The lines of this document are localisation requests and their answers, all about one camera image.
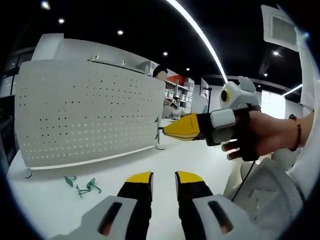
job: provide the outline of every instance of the ceiling light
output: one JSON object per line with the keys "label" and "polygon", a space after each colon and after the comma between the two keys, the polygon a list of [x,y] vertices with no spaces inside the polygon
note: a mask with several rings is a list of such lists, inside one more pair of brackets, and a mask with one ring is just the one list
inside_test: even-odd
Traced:
{"label": "ceiling light", "polygon": [[49,4],[48,1],[42,1],[42,2],[41,2],[41,8],[42,8],[42,9],[45,9],[45,10],[50,10],[50,9],[51,9],[51,8],[50,8],[50,4]]}
{"label": "ceiling light", "polygon": [[202,39],[206,47],[208,48],[209,52],[211,53],[213,59],[215,60],[215,63],[217,64],[221,75],[225,81],[225,83],[228,82],[227,76],[225,74],[225,71],[221,65],[221,62],[219,61],[219,58],[211,46],[209,40],[207,39],[206,35],[202,31],[202,29],[199,27],[199,25],[196,23],[196,21],[191,17],[191,15],[178,3],[176,0],[166,0],[169,4],[171,4],[186,20],[187,22],[193,27],[193,29],[196,31],[196,33],[199,35],[199,37]]}
{"label": "ceiling light", "polygon": [[64,23],[65,23],[65,20],[64,20],[63,18],[59,18],[58,22],[59,22],[60,24],[64,24]]}
{"label": "ceiling light", "polygon": [[298,90],[300,88],[302,88],[302,84],[300,84],[299,86],[296,86],[294,89],[291,89],[290,91],[286,92],[285,94],[282,94],[281,96],[282,97],[287,96],[288,94],[290,94],[290,93],[292,93],[292,92],[294,92],[294,91],[296,91],[296,90]]}

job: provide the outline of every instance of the cable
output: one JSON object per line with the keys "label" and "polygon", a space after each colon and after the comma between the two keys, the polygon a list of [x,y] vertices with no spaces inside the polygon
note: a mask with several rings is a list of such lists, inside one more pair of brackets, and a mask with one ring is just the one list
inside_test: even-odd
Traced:
{"label": "cable", "polygon": [[242,181],[242,183],[240,184],[239,188],[238,188],[237,191],[235,192],[233,198],[231,199],[231,202],[233,202],[233,201],[235,200],[235,198],[236,198],[236,196],[238,195],[241,187],[243,186],[243,184],[244,184],[245,181],[247,180],[247,177],[249,176],[249,174],[250,174],[252,168],[254,167],[255,163],[256,163],[256,161],[253,161],[253,163],[251,164],[251,167],[250,167],[248,173],[245,175],[245,178],[243,179],[243,181]]}

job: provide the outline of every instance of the hole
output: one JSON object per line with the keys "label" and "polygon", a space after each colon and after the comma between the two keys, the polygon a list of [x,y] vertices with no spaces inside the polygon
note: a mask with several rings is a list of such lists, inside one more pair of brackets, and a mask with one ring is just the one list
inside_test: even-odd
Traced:
{"label": "hole", "polygon": [[208,202],[208,205],[220,225],[221,232],[223,234],[230,232],[234,227],[232,226],[225,211],[221,208],[219,203],[217,203],[216,201],[211,201],[211,202]]}

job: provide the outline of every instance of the red object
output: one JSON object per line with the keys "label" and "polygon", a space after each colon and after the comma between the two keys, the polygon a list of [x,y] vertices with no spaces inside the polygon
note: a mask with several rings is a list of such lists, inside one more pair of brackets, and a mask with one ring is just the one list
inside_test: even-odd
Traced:
{"label": "red object", "polygon": [[183,86],[185,81],[184,81],[184,77],[180,76],[180,75],[175,75],[175,76],[169,76],[167,77],[167,80],[176,84],[177,80],[179,80],[179,85]]}

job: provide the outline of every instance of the hand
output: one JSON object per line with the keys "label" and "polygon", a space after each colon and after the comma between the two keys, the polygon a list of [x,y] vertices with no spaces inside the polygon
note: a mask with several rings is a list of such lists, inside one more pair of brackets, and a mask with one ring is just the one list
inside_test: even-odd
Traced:
{"label": "hand", "polygon": [[[278,119],[267,114],[251,111],[249,127],[256,134],[257,142],[254,150],[263,156],[279,149],[293,148],[298,137],[297,124],[291,119]],[[235,150],[239,147],[237,141],[224,144],[224,152]],[[229,153],[227,158],[233,160],[240,158],[240,151]]]}

